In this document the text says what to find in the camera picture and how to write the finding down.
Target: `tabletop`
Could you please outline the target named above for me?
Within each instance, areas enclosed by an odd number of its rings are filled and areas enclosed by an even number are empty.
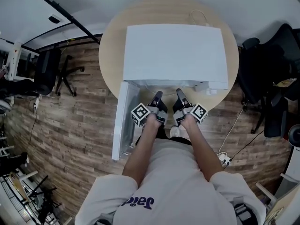
[[[99,46],[99,65],[108,88],[118,98],[120,84],[123,81],[127,26],[161,23],[203,26],[208,23],[209,26],[221,29],[226,53],[228,89],[218,90],[214,95],[207,95],[205,91],[196,92],[194,88],[182,88],[191,103],[200,103],[207,110],[214,108],[226,97],[235,82],[239,68],[239,52],[228,25],[214,11],[197,0],[140,0],[116,15],[108,24]],[[162,97],[162,100],[171,111],[172,105],[177,100],[176,88],[160,90],[167,94]],[[141,102],[146,104],[153,96],[154,94],[149,90],[141,90]]]

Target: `shoe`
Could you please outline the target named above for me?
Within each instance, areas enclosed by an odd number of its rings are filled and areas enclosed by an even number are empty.
[[[179,137],[180,136],[180,130],[177,126],[173,126],[170,130],[170,138],[171,137]]]

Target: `cabinet door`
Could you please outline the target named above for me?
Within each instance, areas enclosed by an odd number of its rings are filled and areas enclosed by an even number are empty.
[[[133,141],[135,123],[131,119],[131,111],[139,103],[140,89],[128,82],[122,82],[114,125],[112,159],[119,160]]]

